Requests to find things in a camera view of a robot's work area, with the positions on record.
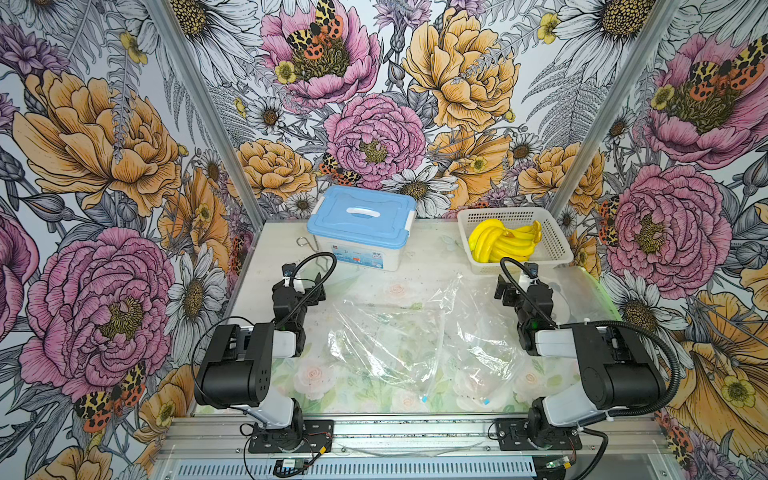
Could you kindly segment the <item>yellow banana bunch small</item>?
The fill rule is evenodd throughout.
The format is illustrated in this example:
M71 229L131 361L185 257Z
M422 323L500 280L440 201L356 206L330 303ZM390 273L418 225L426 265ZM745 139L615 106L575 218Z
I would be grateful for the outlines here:
M518 261L528 260L535 252L536 244L531 241L520 240L512 232L500 236L493 244L490 261L498 262L503 257L510 257Z

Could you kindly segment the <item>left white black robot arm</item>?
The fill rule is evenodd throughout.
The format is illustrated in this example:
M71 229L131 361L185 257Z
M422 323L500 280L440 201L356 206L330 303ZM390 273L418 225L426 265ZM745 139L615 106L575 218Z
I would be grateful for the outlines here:
M300 283L284 279L273 286L273 320L248 328L224 320L211 328L194 380L198 404L238 410L269 434L303 435L298 401L272 385L273 361L302 355L307 310L325 300L320 275Z

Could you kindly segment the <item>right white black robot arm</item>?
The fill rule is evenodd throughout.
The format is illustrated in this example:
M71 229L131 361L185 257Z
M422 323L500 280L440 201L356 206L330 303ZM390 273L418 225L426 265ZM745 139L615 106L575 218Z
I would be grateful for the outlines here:
M675 397L681 367L656 334L623 321L558 324L550 317L553 295L543 282L524 288L506 275L494 292L514 309L526 354L574 359L579 369L578 383L532 402L523 424L532 445L546 448L580 427L652 413Z

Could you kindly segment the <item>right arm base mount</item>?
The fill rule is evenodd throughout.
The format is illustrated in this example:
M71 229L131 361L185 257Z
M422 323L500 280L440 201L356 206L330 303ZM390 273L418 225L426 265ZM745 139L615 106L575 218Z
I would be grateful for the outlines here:
M553 427L544 423L533 426L527 418L495 419L490 428L501 451L544 451L582 449L578 432L573 428Z

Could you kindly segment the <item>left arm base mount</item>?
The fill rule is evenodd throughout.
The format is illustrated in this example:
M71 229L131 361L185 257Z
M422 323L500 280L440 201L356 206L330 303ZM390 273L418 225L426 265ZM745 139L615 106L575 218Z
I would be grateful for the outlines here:
M273 430L261 430L252 434L246 450L251 454L307 453L316 454L322 448L332 450L335 422L330 419L304 420Z

